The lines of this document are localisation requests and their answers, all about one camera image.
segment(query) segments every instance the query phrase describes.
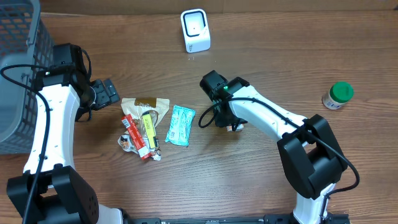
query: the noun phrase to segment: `blue package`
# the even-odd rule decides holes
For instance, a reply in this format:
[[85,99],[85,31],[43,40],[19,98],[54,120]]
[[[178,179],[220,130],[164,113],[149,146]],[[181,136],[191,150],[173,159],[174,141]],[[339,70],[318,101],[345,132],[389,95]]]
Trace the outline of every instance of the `blue package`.
[[192,109],[174,105],[166,142],[171,142],[178,146],[188,146],[189,134],[191,133],[191,125],[195,113]]

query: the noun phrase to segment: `wooden tabletop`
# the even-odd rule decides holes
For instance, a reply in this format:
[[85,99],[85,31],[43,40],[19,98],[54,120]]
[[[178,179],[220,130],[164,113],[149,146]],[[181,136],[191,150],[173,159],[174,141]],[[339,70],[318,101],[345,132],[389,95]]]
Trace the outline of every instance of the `wooden tabletop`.
[[[92,79],[112,79],[121,98],[170,99],[157,127],[162,160],[141,161],[117,139],[125,131],[120,103],[76,123],[76,170],[100,203],[132,217],[194,218],[290,213],[295,191],[276,143],[248,124],[241,133],[198,118],[210,100],[200,89],[212,70],[240,76],[281,107],[331,125],[357,167],[357,189],[333,195],[329,211],[352,223],[397,223],[398,12],[281,12],[210,14],[211,49],[187,54],[179,15],[45,17],[58,44],[83,47]],[[341,110],[321,97],[337,81],[354,98]],[[189,147],[164,143],[173,105],[195,109]],[[28,155],[0,156],[0,223],[20,223],[6,195],[8,178],[22,174]],[[354,182],[348,169],[337,187]]]

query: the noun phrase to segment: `jar with green lid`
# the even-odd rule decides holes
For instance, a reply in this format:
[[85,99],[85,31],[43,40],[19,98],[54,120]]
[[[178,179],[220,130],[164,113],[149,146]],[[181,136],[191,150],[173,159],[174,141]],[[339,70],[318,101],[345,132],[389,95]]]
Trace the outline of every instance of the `jar with green lid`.
[[340,109],[354,96],[353,87],[347,82],[337,82],[323,96],[323,104],[331,109]]

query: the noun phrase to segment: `small white box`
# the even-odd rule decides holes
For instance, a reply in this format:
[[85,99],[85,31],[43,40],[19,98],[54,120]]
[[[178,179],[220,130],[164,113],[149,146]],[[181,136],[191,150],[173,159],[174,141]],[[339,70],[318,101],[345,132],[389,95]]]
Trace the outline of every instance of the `small white box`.
[[181,13],[182,32],[188,53],[208,50],[211,45],[209,24],[202,9],[191,9]]

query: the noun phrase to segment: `gray basket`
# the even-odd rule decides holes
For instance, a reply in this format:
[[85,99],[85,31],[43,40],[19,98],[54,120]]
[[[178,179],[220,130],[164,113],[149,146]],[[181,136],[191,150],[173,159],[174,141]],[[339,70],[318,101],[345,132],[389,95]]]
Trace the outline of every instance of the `gray basket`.
[[[21,63],[52,65],[54,42],[40,20],[39,0],[0,0],[0,67]],[[32,85],[37,70],[5,74]],[[36,125],[35,94],[0,76],[0,154],[30,152]]]

